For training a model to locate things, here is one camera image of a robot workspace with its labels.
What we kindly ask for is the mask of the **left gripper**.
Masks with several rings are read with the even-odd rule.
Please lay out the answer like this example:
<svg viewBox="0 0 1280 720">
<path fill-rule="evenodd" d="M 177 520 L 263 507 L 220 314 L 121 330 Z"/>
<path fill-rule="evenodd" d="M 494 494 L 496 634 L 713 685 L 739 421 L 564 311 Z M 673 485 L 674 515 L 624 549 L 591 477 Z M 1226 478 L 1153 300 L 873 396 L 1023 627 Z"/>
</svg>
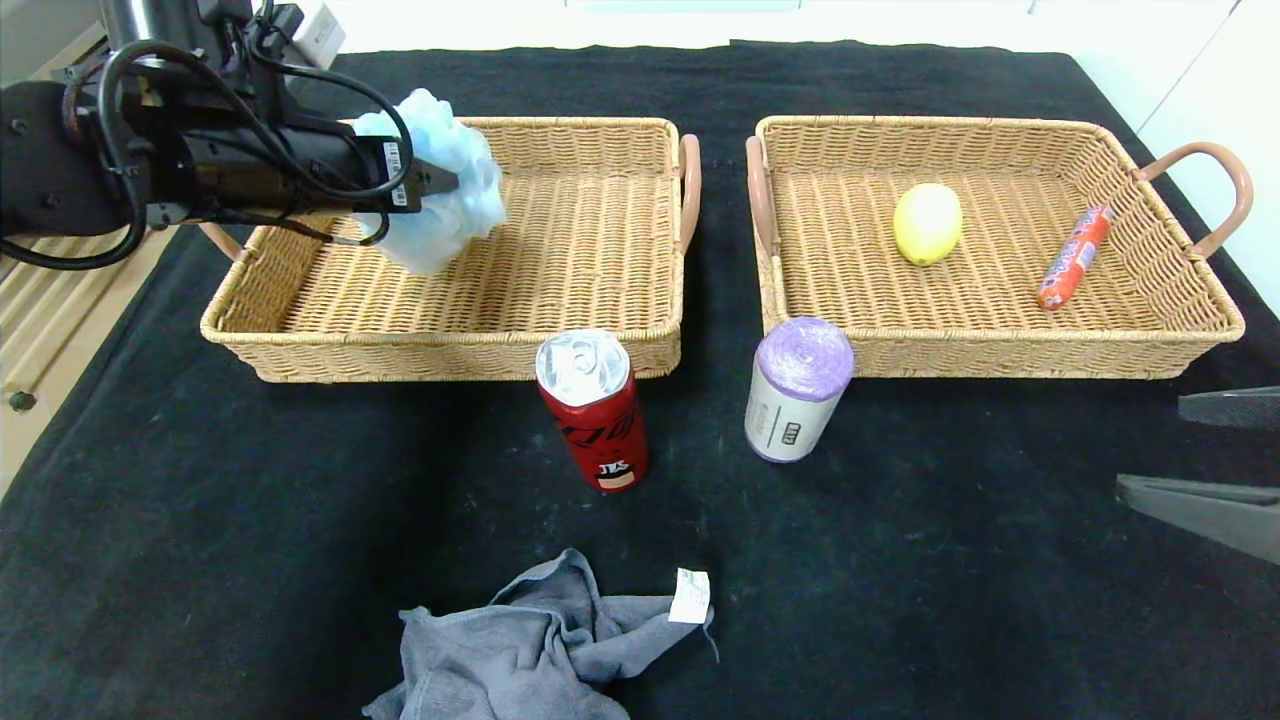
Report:
<svg viewBox="0 0 1280 720">
<path fill-rule="evenodd" d="M 320 213 L 404 214 L 420 209 L 416 197 L 449 193 L 458 176 L 403 154 L 389 135 L 340 128 L 285 128 L 285 150 L 311 182 L 298 179 L 300 208 Z"/>
</svg>

